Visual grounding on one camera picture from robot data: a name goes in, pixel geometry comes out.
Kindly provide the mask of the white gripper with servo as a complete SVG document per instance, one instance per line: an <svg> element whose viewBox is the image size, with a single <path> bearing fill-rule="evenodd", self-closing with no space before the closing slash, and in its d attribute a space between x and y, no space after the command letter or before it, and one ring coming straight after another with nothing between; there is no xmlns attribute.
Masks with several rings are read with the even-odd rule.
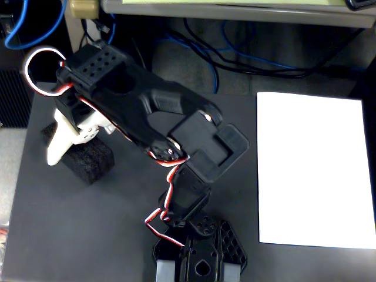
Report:
<svg viewBox="0 0 376 282"><path fill-rule="evenodd" d="M108 135L115 131L115 126L105 117L101 117L98 126L81 129L78 126L94 113L94 110L81 102L74 89L68 89L55 98L56 130L47 149L47 163L56 165L73 145L81 145L91 141L103 127Z"/></svg>

